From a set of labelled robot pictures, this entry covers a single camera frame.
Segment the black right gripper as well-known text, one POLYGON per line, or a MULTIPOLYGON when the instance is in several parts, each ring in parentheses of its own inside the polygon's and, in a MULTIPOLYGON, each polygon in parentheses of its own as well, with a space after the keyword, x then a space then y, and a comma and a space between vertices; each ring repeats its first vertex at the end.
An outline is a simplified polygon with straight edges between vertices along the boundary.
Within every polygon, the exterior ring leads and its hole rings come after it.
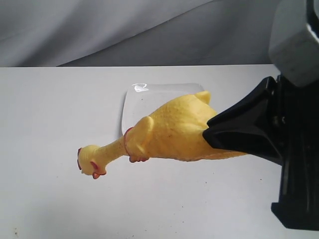
POLYGON ((272 213, 288 229, 318 231, 318 81, 299 88, 282 75, 278 82, 266 77, 207 125, 202 136, 211 147, 244 152, 283 165, 279 199, 272 203, 272 213))

